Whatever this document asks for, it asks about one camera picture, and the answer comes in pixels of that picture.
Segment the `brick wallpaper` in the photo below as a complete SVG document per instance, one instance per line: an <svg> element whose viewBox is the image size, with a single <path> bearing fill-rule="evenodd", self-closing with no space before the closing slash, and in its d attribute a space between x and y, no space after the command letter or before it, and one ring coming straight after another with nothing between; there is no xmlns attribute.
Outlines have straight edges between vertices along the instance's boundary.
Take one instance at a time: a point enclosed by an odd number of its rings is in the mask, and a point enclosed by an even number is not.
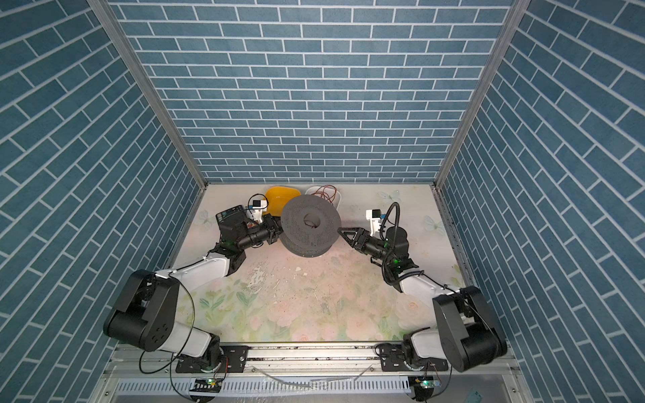
<svg viewBox="0 0 645 403"><path fill-rule="evenodd" d="M0 402L86 400L197 188L84 0L0 10Z"/></svg>
<svg viewBox="0 0 645 403"><path fill-rule="evenodd" d="M644 21L533 0L444 189L536 401L645 401Z"/></svg>
<svg viewBox="0 0 645 403"><path fill-rule="evenodd" d="M432 182L511 0L111 1L207 179Z"/></svg>

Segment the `yellow bowl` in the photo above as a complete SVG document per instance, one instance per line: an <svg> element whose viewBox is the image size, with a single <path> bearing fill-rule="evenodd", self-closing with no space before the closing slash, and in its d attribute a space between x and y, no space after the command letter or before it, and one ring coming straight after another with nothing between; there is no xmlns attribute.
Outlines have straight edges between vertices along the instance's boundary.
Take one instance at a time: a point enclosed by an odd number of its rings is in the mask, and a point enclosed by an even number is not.
<svg viewBox="0 0 645 403"><path fill-rule="evenodd" d="M266 212L274 217L280 217L284 205L294 197L300 196L298 189L285 186L274 186L264 194L267 200Z"/></svg>

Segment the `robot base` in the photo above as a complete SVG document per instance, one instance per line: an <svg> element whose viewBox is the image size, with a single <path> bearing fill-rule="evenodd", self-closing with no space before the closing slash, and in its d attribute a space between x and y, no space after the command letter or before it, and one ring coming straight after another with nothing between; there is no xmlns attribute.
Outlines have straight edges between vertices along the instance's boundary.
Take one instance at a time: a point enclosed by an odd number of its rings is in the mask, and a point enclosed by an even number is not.
<svg viewBox="0 0 645 403"><path fill-rule="evenodd" d="M381 370L384 372L398 372L398 371L418 371L419 367L412 368L406 362L406 355L401 344L383 343L379 344L377 348L380 350L379 356L381 357ZM447 371L448 361L437 358L423 359L421 368L424 368L428 363L430 370L437 368L437 371Z"/></svg>
<svg viewBox="0 0 645 403"><path fill-rule="evenodd" d="M248 354L248 347L246 346L220 346L224 355L222 358L222 364L226 365L226 360L228 359L228 372L229 373L240 373L244 372L244 366L246 365L246 355ZM199 357L190 357L188 355L182 355L177 360L177 373L209 373L204 369L204 362ZM217 375L224 375L224 369L218 369Z"/></svg>

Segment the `tabletop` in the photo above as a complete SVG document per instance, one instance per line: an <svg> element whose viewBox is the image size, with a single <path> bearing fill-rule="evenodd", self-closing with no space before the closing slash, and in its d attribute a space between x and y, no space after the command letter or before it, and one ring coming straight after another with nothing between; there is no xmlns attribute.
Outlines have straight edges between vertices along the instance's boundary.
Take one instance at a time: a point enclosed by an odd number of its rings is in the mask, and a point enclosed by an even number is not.
<svg viewBox="0 0 645 403"><path fill-rule="evenodd" d="M272 185L209 185L175 260L196 261L219 240L215 214ZM441 216L428 185L339 184L342 226L369 228L365 210L383 213L401 205L399 226L408 233L410 257L431 277L463 286ZM302 194L310 186L290 186ZM400 340L405 333L436 326L434 311L385 284L381 269L341 237L324 255L299 257L280 241L246 250L233 275L191 292L195 327L223 342ZM192 308L183 292L177 320L190 324Z"/></svg>

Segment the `white container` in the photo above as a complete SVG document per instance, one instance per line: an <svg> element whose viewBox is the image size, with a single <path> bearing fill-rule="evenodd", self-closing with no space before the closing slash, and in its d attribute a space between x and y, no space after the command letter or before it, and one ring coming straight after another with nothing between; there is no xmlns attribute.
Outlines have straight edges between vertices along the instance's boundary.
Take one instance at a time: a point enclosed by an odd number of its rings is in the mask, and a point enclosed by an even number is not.
<svg viewBox="0 0 645 403"><path fill-rule="evenodd" d="M320 185L312 186L311 188L308 188L307 191L304 194L312 195L315 192L317 192L318 189L321 189L322 187L324 187L324 185L322 185L322 186L320 186ZM333 196L333 189L325 188L323 191L330 198ZM336 210L338 210L338 205L340 203L341 203L341 193L340 193L340 191L338 189L336 189L336 198L333 200L332 206L336 207Z"/></svg>

